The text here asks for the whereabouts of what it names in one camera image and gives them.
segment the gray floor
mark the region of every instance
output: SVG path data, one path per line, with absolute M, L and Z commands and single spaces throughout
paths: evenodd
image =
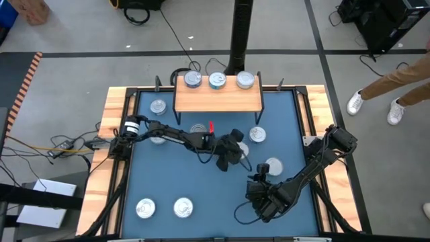
M 48 23 L 28 26 L 18 19 L 3 52 L 122 52 L 180 50 L 159 12 L 143 27 L 131 26 L 121 11 L 105 0 L 46 0 L 52 9 Z M 303 0 L 255 0 L 250 49 L 316 49 Z M 327 16 L 340 0 L 311 0 L 325 49 L 364 49 L 353 24 L 330 26 Z M 186 49 L 226 50 L 230 45 L 232 1 L 170 0 L 163 12 L 172 23 Z M 424 48 L 430 36 L 429 16 L 421 20 L 401 41 L 402 48 Z M 204 65 L 210 57 L 227 63 L 227 56 L 192 56 Z M 413 63 L 420 55 L 389 55 L 370 63 L 381 73 L 395 69 L 401 61 Z M 363 66 L 358 56 L 327 56 L 335 90 L 343 108 L 346 127 L 359 139 L 354 154 L 359 178 L 375 234 L 430 237 L 430 220 L 421 210 L 430 202 L 429 138 L 430 102 L 408 108 L 396 127 L 386 122 L 388 104 L 416 85 L 393 91 L 368 101 L 356 117 L 344 110 L 350 95 L 371 83 L 376 76 Z M 101 118 L 109 86 L 152 85 L 155 75 L 168 84 L 171 71 L 188 66 L 184 56 L 43 58 L 11 132 L 28 143 L 50 145 L 55 134 L 77 136 L 92 130 Z M 318 55 L 248 55 L 248 71 L 261 71 L 263 83 L 325 84 Z M 222 67 L 211 63 L 209 71 Z M 7 141 L 7 146 L 19 147 Z M 24 160 L 4 157 L 19 182 L 36 178 Z M 58 159 L 50 165 L 31 158 L 33 170 L 43 178 L 84 171 L 79 158 Z M 0 182 L 10 183 L 4 176 Z M 63 234 L 29 241 L 49 241 Z M 11 238 L 12 231 L 7 231 Z

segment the metal can lid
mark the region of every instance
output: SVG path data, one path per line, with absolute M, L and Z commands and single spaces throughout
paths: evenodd
M 239 145 L 239 147 L 243 151 L 241 159 L 244 159 L 245 156 L 248 156 L 248 154 L 249 154 L 249 147 L 244 142 L 238 142 L 237 144 Z
M 256 126 L 249 131 L 249 137 L 255 142 L 263 142 L 266 139 L 266 131 Z
M 155 144 L 157 144 L 157 145 L 161 145 L 161 144 L 163 144 L 164 142 L 166 142 L 166 140 L 165 140 L 165 139 L 160 138 L 160 137 L 150 137 L 149 139 L 150 139 L 153 143 L 155 143 Z
M 179 218 L 187 218 L 193 212 L 193 203 L 188 198 L 180 198 L 175 202 L 173 211 Z
M 194 124 L 190 130 L 190 132 L 207 132 L 208 130 L 203 124 Z
M 187 71 L 187 73 L 183 76 L 183 79 L 188 85 L 197 85 L 202 81 L 202 74 L 198 71 Z
M 154 100 L 150 104 L 150 110 L 155 114 L 162 113 L 166 110 L 166 102 L 161 99 Z
M 210 84 L 220 87 L 223 86 L 226 83 L 227 77 L 224 73 L 221 72 L 214 72 L 212 74 L 210 74 L 209 76 L 209 82 Z
M 237 73 L 237 82 L 242 86 L 251 86 L 254 84 L 255 77 L 247 71 L 241 71 Z
M 269 164 L 269 175 L 280 175 L 282 171 L 284 170 L 284 165 L 282 165 L 282 162 L 275 157 L 269 158 L 266 161 L 266 164 Z
M 149 198 L 144 198 L 138 202 L 136 213 L 140 218 L 149 218 L 155 212 L 155 203 Z

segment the shoe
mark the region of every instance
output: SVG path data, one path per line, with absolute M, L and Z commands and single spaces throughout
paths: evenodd
M 387 115 L 387 121 L 391 125 L 397 125 L 403 117 L 404 107 L 396 103 L 398 99 L 391 102 L 390 112 Z
M 424 210 L 425 216 L 427 216 L 427 218 L 430 219 L 430 202 L 424 204 L 423 210 Z
M 354 116 L 360 111 L 361 105 L 364 100 L 362 100 L 361 95 L 358 93 L 361 90 L 358 90 L 354 93 L 347 104 L 347 112 L 349 115 Z

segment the wooden platform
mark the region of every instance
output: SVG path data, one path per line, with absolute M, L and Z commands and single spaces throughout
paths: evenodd
M 250 89 L 241 89 L 236 76 L 227 76 L 222 89 L 212 89 L 209 76 L 202 76 L 202 84 L 197 88 L 187 87 L 183 76 L 177 77 L 176 112 L 260 112 L 261 107 L 258 76 Z
M 307 85 L 308 97 L 310 100 L 310 107 L 316 131 L 319 136 L 324 135 L 325 128 L 333 123 L 333 116 L 331 113 L 329 101 L 325 93 L 324 85 Z M 113 138 L 113 129 L 119 128 L 124 106 L 124 96 L 127 87 L 111 87 L 107 93 L 103 117 L 101 119 L 101 126 L 99 136 L 102 138 Z M 301 95 L 298 96 L 302 117 L 305 123 L 306 135 L 310 135 L 310 129 L 307 125 L 306 110 L 304 109 L 304 101 Z M 132 106 L 129 106 L 128 113 L 131 114 Z M 92 167 L 100 164 L 106 158 L 106 150 L 96 151 L 93 158 Z M 108 159 L 97 170 L 95 170 L 91 177 L 88 179 L 87 189 L 85 191 L 84 202 L 82 205 L 81 216 L 77 227 L 76 235 L 84 233 L 91 223 L 97 218 L 106 203 L 108 195 L 110 175 L 112 173 L 113 161 Z M 339 212 L 345 217 L 349 224 L 357 230 L 361 230 L 358 213 L 353 199 L 353 193 L 349 184 L 348 174 L 344 164 L 336 162 L 325 169 L 327 183 L 329 186 L 329 193 L 333 204 L 337 207 Z M 119 168 L 118 180 L 122 175 L 122 167 Z M 330 231 L 327 219 L 325 206 L 320 202 L 322 208 L 322 217 L 325 231 Z M 116 218 L 116 205 L 112 209 L 111 221 Z M 114 223 L 110 223 L 108 233 L 114 232 Z

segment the blue table surface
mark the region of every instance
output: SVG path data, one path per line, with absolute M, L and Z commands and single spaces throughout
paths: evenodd
M 156 99 L 167 103 L 167 112 L 156 116 L 150 104 Z M 267 133 L 264 143 L 249 140 L 249 130 L 255 126 L 254 113 L 182 113 L 181 125 L 176 124 L 172 110 L 172 93 L 144 92 L 140 96 L 138 113 L 175 128 L 189 132 L 194 124 L 214 123 L 216 136 L 230 133 L 237 128 L 245 134 L 244 143 L 249 146 L 249 160 L 253 172 L 240 164 L 229 165 L 221 172 L 216 166 L 217 157 L 201 164 L 195 153 L 182 145 L 166 142 L 155 145 L 149 139 L 134 145 L 124 219 L 123 239 L 172 239 L 200 237 L 276 237 L 318 235 L 315 211 L 309 187 L 302 190 L 299 201 L 285 216 L 270 223 L 258 221 L 240 225 L 233 218 L 234 209 L 246 202 L 247 175 L 253 175 L 256 166 L 270 157 L 277 157 L 284 164 L 284 172 L 271 177 L 273 183 L 293 177 L 304 166 L 302 137 L 296 117 L 291 91 L 264 93 L 265 110 L 259 126 Z M 140 133 L 146 131 L 140 126 Z M 173 211 L 175 201 L 189 198 L 194 205 L 188 218 L 178 218 Z M 156 204 L 151 218 L 142 219 L 136 214 L 136 205 L 143 198 Z M 241 221 L 257 217 L 251 205 L 238 211 Z

